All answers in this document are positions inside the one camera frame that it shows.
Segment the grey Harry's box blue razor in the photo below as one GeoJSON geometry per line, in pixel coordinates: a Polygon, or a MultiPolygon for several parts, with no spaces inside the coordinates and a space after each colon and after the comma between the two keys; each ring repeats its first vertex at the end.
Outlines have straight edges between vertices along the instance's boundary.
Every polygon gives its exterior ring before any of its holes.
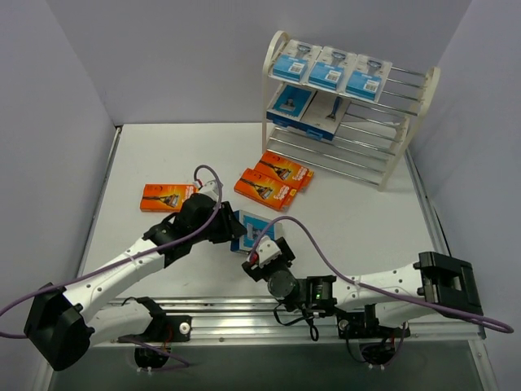
{"type": "Polygon", "coordinates": [[[301,129],[311,138],[332,141],[350,104],[348,98],[318,91],[301,117],[301,129]]]}

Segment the clear Gillette blister pack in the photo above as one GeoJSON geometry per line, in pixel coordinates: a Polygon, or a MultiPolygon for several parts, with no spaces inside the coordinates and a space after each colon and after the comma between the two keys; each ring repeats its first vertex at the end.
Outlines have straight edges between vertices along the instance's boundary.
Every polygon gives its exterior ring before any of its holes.
{"type": "Polygon", "coordinates": [[[301,83],[321,51],[321,46],[292,39],[275,60],[271,74],[280,79],[301,83]]]}
{"type": "Polygon", "coordinates": [[[324,46],[308,77],[311,86],[341,91],[357,62],[357,54],[324,46]]]}

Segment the white Gillette Skinguard razor pack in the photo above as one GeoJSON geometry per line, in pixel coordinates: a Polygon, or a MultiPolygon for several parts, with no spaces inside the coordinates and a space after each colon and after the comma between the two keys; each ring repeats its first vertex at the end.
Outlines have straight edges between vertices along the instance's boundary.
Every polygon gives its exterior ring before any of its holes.
{"type": "Polygon", "coordinates": [[[351,96],[377,103],[391,69],[392,62],[390,61],[359,54],[347,81],[345,92],[351,96]]]}

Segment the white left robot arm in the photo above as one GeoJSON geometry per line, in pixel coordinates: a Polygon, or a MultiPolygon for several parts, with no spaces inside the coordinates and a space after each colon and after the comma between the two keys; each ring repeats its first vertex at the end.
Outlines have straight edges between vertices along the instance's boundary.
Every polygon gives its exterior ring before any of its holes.
{"type": "Polygon", "coordinates": [[[107,303],[148,275],[188,255],[200,242],[222,244],[245,235],[229,202],[195,194],[180,211],[149,228],[130,248],[82,281],[48,283],[31,305],[24,334],[56,371],[69,368],[109,340],[163,342],[179,331],[150,297],[108,309],[107,303]]]}

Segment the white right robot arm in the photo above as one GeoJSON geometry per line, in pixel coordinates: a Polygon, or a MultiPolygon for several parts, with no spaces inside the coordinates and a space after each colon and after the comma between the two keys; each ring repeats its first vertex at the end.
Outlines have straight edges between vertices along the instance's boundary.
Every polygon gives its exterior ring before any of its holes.
{"type": "Polygon", "coordinates": [[[423,252],[406,266],[346,278],[297,278],[291,273],[295,258],[285,239],[265,236],[242,268],[254,281],[264,281],[289,312],[329,317],[368,309],[361,325],[371,336],[432,313],[452,319],[483,313],[471,263],[444,254],[423,252]]]}

